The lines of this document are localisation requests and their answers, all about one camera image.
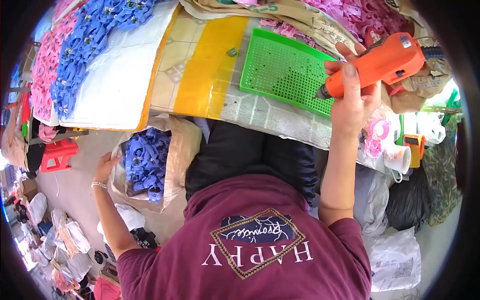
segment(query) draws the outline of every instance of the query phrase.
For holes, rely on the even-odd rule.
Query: plastic stool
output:
[[[45,146],[45,152],[43,153],[42,166],[40,167],[40,171],[42,171],[42,173],[47,173],[58,170],[71,169],[72,167],[67,165],[68,158],[73,155],[77,155],[77,153],[77,143],[70,143],[68,139],[60,140],[56,144],[47,144]],[[47,167],[48,161],[52,158],[55,160],[55,165]]]

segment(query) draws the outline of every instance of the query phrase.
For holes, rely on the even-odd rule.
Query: qr code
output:
[[[393,274],[392,278],[400,278],[400,277],[407,277],[412,274],[413,269],[413,257],[407,260],[406,262],[399,263],[396,266],[395,273]]]

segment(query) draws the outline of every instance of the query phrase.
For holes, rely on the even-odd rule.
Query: maroon t-shirt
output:
[[[124,300],[368,299],[370,263],[353,219],[330,227],[268,175],[242,175],[190,199],[185,224],[157,253],[117,262]]]

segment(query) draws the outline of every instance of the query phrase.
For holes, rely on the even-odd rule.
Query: green plastic item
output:
[[[334,99],[316,98],[325,83],[324,61],[335,60],[301,42],[255,28],[243,66],[240,90],[295,105],[330,118]]]
[[[400,119],[400,137],[395,141],[395,144],[398,146],[403,146],[403,115],[398,115]]]
[[[22,124],[22,136],[23,137],[27,136],[27,122]]]

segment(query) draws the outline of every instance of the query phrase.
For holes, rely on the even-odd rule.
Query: pearl bracelet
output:
[[[92,187],[93,187],[93,186],[95,186],[95,185],[98,185],[99,187],[101,187],[101,188],[104,188],[104,189],[108,190],[108,188],[107,188],[107,185],[106,185],[106,184],[104,184],[104,183],[101,183],[101,182],[98,182],[98,181],[94,181],[94,182],[92,182]]]

